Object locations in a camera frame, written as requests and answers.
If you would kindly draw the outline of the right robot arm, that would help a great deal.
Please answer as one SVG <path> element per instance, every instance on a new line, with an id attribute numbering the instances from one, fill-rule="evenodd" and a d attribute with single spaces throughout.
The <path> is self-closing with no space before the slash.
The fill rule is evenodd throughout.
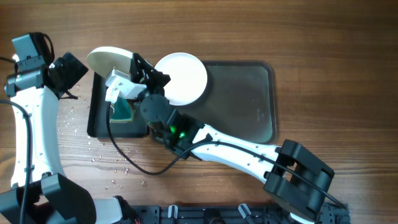
<path id="1" fill-rule="evenodd" d="M 264 190 L 300 223 L 313 223 L 325 199 L 342 209 L 347 206 L 328 193 L 334 171 L 301 144 L 285 140 L 282 146 L 256 144 L 216 130 L 179 112 L 166 86 L 173 85 L 178 95 L 193 100 L 195 87 L 206 86 L 208 74 L 196 57 L 171 55 L 171 72 L 154 67 L 133 53 L 130 73 L 134 83 L 145 84 L 138 99 L 141 116 L 165 147 L 178 158 L 195 156 L 218 162 L 247 173 L 264 184 Z"/>

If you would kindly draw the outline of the white plate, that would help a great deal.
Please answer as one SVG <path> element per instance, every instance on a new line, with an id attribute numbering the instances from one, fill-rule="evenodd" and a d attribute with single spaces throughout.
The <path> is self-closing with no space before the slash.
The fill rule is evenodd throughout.
<path id="1" fill-rule="evenodd" d="M 155 69 L 170 77 L 164 90 L 165 97 L 171 105 L 189 105 L 199 99 L 205 91 L 208 81 L 206 68 L 191 54 L 176 52 L 166 55 L 158 61 Z"/>
<path id="2" fill-rule="evenodd" d="M 90 68 L 98 75 L 106 78 L 112 69 L 130 73 L 133 53 L 118 47 L 98 47 L 87 56 Z"/>

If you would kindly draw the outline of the green yellow sponge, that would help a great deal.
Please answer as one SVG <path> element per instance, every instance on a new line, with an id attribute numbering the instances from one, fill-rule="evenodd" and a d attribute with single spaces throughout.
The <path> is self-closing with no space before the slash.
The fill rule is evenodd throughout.
<path id="1" fill-rule="evenodd" d="M 111 103 L 111 123 L 129 123 L 134 119 L 134 110 L 127 99 L 118 97 L 115 103 Z"/>

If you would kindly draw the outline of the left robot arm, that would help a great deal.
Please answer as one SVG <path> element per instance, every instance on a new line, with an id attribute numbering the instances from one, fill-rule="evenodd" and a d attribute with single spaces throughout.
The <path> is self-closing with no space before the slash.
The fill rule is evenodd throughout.
<path id="1" fill-rule="evenodd" d="M 16 121 L 16 164 L 1 214 L 10 223 L 137 223 L 122 197 L 93 199 L 66 178 L 60 162 L 58 101 L 88 68 L 70 52 L 52 65 L 37 56 L 18 66 L 4 87 Z"/>

